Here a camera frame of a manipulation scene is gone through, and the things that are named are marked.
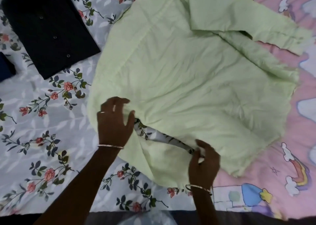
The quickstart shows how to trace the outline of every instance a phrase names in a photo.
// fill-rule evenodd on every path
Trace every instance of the wrinkled fabric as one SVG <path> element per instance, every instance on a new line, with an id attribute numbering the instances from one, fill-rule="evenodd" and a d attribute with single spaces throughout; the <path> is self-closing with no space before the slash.
<path id="1" fill-rule="evenodd" d="M 143 124 L 192 148 L 195 139 L 204 140 L 221 155 L 225 171 L 241 176 L 284 134 L 299 81 L 297 70 L 255 41 L 300 55 L 310 37 L 251 0 L 137 0 L 113 26 L 98 62 L 91 124 L 97 129 L 105 100 L 128 98 L 125 119 L 135 110 Z M 133 132 L 119 156 L 159 185 L 189 183 L 191 155 L 182 148 Z"/>

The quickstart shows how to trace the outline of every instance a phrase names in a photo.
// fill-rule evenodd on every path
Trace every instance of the floral bedsheet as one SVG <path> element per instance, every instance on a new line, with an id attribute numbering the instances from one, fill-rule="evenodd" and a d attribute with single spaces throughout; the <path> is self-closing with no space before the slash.
<path id="1" fill-rule="evenodd" d="M 134 1 L 73 0 L 100 48 L 116 19 Z M 255 1 L 316 29 L 316 0 Z M 0 84 L 0 215 L 42 213 L 96 150 L 98 137 L 89 124 L 86 105 L 100 54 L 43 80 L 2 10 L 0 19 L 0 49 L 17 70 L 17 75 Z M 302 75 L 307 85 L 303 83 L 300 95 L 294 96 L 289 116 L 289 127 L 301 139 L 298 144 L 305 148 L 304 152 L 293 147 L 298 138 L 287 136 L 283 143 L 269 147 L 245 177 L 235 179 L 220 171 L 213 201 L 222 211 L 257 211 L 283 219 L 316 215 L 310 207 L 315 203 L 312 179 L 316 177 L 316 137 L 308 134 L 312 127 L 316 128 L 316 93 L 311 91 L 316 91 L 316 69 L 312 65 L 312 61 L 316 62 L 316 47 L 311 43 L 302 57 L 267 48 L 290 66 L 309 72 Z M 295 125 L 309 129 L 302 131 Z M 192 152 L 185 144 L 139 120 L 135 121 L 135 129 L 146 139 L 169 142 Z M 160 187 L 117 158 L 100 184 L 91 211 L 151 209 L 195 210 L 195 206 L 190 192 Z"/>

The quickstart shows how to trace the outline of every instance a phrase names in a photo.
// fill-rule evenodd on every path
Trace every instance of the silver bracelet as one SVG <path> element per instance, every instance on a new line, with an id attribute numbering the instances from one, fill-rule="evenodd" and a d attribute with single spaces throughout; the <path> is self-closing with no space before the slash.
<path id="1" fill-rule="evenodd" d="M 98 147 L 114 147 L 114 148 L 124 149 L 124 147 L 108 145 L 108 144 L 99 144 Z"/>
<path id="2" fill-rule="evenodd" d="M 192 185 L 192 184 L 187 184 L 187 185 L 185 186 L 185 188 L 186 188 L 187 190 L 189 190 L 189 191 L 191 191 L 191 187 L 196 187 L 196 188 L 203 189 L 204 191 L 207 191 L 207 192 L 210 194 L 210 196 L 212 196 L 211 191 L 210 191 L 210 190 L 207 190 L 207 189 L 204 188 L 204 187 L 197 186 L 197 185 Z"/>

